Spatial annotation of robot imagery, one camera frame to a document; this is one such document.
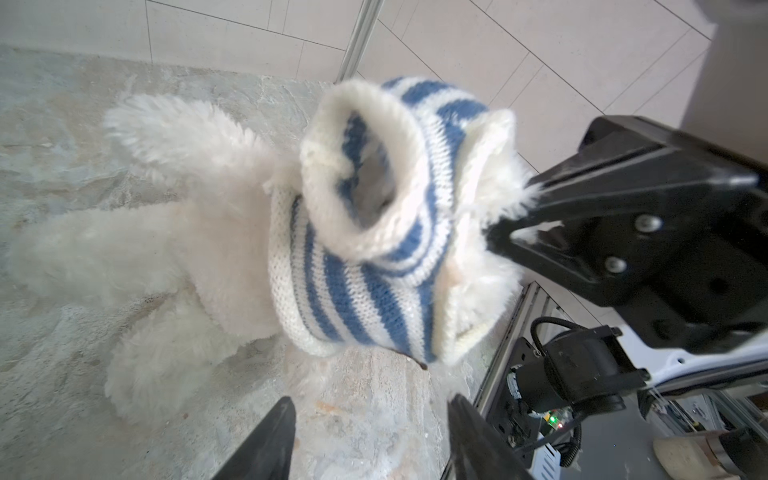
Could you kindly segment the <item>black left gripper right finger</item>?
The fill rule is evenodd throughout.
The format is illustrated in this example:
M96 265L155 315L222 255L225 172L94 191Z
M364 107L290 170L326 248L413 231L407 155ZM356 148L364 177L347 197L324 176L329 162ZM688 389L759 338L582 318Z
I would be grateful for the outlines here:
M463 395L447 406L451 464L457 480L532 480L502 437Z

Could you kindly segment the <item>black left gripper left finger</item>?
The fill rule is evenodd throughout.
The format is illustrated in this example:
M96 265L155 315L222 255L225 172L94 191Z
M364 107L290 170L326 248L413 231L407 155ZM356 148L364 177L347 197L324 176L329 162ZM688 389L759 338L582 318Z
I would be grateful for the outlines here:
M292 399L281 397L212 480L288 480L296 417Z

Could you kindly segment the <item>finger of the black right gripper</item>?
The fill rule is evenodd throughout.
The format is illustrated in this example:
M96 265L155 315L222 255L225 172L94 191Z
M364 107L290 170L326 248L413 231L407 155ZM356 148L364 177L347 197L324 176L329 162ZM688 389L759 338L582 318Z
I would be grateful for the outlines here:
M734 350L767 329L767 166L638 116L602 116L533 178L489 249L617 311L655 349Z

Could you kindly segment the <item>white fluffy teddy bear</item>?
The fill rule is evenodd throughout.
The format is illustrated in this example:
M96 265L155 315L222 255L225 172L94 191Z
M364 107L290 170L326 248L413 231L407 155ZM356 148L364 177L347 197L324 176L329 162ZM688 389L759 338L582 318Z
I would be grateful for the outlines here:
M13 280L48 298L111 306L164 297L113 351L105 393L118 414L133 422L170 416L239 348L276 335L298 353L299 386L322 383L325 367L308 358L325 357L287 337L269 283L270 185L297 166L299 153L278 156L220 108L171 96L132 97L104 125L134 171L181 188L181 198L30 226L11 244L8 267ZM524 166L515 143L514 152ZM514 197L523 211L496 221L520 219L536 205L540 193L526 170L525 190ZM493 223L483 231L486 248L506 260L487 247ZM511 263L520 272L512 297L522 270Z

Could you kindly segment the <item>blue white striped knit sweater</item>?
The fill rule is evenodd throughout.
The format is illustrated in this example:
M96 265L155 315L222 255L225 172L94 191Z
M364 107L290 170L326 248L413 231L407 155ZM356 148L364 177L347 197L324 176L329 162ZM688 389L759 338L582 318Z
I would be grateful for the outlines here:
M517 119L427 78L348 80L323 96L296 167L270 185L268 272L281 327L319 357L381 347L461 360L519 279L483 231L529 178Z

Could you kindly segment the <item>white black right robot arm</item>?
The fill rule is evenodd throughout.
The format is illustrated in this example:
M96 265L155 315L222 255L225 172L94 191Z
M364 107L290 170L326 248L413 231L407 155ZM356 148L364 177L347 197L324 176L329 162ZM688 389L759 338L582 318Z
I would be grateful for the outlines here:
M767 5L703 1L717 31L678 128L595 119L538 175L538 205L490 250L621 318L659 391L767 371Z

